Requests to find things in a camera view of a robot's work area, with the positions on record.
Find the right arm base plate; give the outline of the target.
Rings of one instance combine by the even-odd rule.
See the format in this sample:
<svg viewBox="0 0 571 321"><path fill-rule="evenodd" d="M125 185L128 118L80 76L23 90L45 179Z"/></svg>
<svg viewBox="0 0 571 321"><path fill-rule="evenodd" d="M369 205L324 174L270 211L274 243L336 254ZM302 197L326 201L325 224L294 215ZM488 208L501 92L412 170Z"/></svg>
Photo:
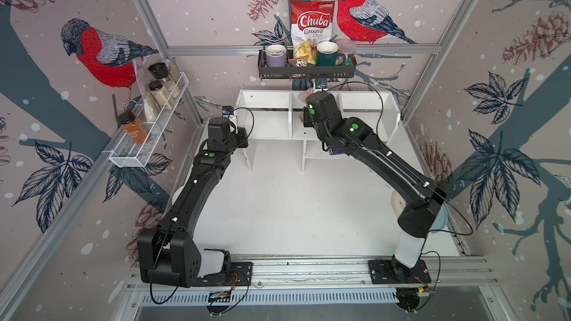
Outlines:
<svg viewBox="0 0 571 321"><path fill-rule="evenodd" d="M427 265L422 259L413 268L407 268L392 259L369 260L367 265L373 285L428 285L432 283Z"/></svg>

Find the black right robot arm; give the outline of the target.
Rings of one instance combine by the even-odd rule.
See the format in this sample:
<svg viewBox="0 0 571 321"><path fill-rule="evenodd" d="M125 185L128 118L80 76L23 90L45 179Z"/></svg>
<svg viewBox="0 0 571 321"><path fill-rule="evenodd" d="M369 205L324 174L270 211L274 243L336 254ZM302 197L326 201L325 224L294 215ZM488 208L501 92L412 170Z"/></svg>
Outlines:
<svg viewBox="0 0 571 321"><path fill-rule="evenodd" d="M304 114L311 119L324 146L342 150L365 164L403 197L405 208L398 217L401 233L392 264L394 268L413 269L440 213L445 193L434 180L422 175L383 143L363 120L343 117L329 92L309 95Z"/></svg>

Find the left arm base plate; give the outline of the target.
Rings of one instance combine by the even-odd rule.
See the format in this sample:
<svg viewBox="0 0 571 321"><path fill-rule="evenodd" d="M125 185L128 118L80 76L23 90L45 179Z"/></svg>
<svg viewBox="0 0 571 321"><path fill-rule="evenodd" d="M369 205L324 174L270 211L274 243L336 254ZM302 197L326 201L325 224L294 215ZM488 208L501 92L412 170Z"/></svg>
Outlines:
<svg viewBox="0 0 571 321"><path fill-rule="evenodd" d="M191 283L192 287L250 286L254 263L232 262L219 273L201 276Z"/></svg>

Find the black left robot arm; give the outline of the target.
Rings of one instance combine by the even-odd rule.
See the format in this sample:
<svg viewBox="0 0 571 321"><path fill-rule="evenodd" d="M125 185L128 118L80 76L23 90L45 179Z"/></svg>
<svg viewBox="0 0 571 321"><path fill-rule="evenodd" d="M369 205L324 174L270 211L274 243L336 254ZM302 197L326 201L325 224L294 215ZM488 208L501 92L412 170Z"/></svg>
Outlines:
<svg viewBox="0 0 571 321"><path fill-rule="evenodd" d="M149 285L190 288L226 283L230 279L230 252L199 250L193 240L200 214L222 179L237 149L248 146L248 134L227 117L208 123L208 138L193 159L190 176L157 226L138 236L141 281Z"/></svg>

